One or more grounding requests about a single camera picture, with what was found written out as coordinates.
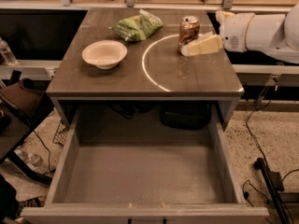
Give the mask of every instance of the drawer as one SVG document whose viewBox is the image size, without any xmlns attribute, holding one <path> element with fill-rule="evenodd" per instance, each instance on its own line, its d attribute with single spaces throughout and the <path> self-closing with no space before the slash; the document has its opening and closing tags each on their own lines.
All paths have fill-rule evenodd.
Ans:
<svg viewBox="0 0 299 224">
<path fill-rule="evenodd" d="M 247 207 L 212 107 L 196 131 L 164 126 L 158 104 L 132 119 L 109 105 L 81 105 L 43 208 L 33 224 L 246 224 L 268 216 Z"/>
</svg>

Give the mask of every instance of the white bowl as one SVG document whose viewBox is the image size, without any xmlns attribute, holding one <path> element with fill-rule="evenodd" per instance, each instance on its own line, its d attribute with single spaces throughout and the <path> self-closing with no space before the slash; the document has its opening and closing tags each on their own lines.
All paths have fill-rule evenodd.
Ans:
<svg viewBox="0 0 299 224">
<path fill-rule="evenodd" d="M 127 48 L 117 41 L 98 41 L 92 43 L 82 52 L 86 63 L 100 69 L 110 69 L 116 66 L 127 54 Z"/>
</svg>

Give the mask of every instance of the can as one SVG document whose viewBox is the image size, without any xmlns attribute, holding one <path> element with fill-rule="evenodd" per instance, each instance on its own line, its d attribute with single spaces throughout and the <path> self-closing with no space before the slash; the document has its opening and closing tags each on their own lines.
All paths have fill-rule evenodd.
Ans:
<svg viewBox="0 0 299 224">
<path fill-rule="evenodd" d="M 193 40 L 198 38 L 199 34 L 199 19 L 194 16 L 185 16 L 179 26 L 178 36 L 178 51 L 181 51 L 181 47 L 187 45 Z"/>
</svg>

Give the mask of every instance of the concrete floor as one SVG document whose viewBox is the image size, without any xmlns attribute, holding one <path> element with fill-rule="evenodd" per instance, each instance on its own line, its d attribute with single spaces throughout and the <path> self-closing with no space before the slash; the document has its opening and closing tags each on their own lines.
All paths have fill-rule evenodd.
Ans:
<svg viewBox="0 0 299 224">
<path fill-rule="evenodd" d="M 271 171 L 280 172 L 283 177 L 289 171 L 299 168 L 299 103 L 296 102 L 271 102 L 266 108 L 250 114 L 255 109 L 252 101 L 241 101 L 234 112 L 232 119 L 225 131 L 225 135 L 230 148 L 232 161 L 238 175 L 239 185 L 249 193 L 248 206 L 266 206 L 270 217 L 262 223 L 280 223 L 274 205 L 267 204 L 269 192 L 263 181 L 260 171 L 253 168 L 253 163 L 259 157 L 263 157 L 258 145 L 268 161 Z M 246 122 L 251 132 L 256 136 L 257 143 L 249 134 Z M 60 122 L 57 112 L 48 117 L 36 129 L 47 148 L 50 150 L 50 169 L 55 168 L 62 150 L 60 145 L 52 142 L 55 131 Z M 48 151 L 41 145 L 35 134 L 31 134 L 22 150 L 34 152 L 42 156 L 44 162 L 42 166 L 48 168 Z M 11 183 L 18 191 L 19 201 L 35 196 L 47 196 L 48 187 L 29 180 L 25 176 L 16 175 L 1 168 L 0 172 L 5 179 Z M 283 182 L 285 190 L 289 192 L 299 192 L 299 172 L 294 172 Z M 299 223 L 299 205 L 288 204 L 288 210 L 292 217 L 290 223 Z"/>
</svg>

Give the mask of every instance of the green snack bag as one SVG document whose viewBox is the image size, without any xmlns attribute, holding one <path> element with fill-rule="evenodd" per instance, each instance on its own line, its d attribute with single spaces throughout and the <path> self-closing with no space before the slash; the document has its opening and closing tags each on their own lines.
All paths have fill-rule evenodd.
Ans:
<svg viewBox="0 0 299 224">
<path fill-rule="evenodd" d="M 141 9 L 139 15 L 118 21 L 111 26 L 111 29 L 125 41 L 142 41 L 155 34 L 163 26 L 158 17 Z"/>
</svg>

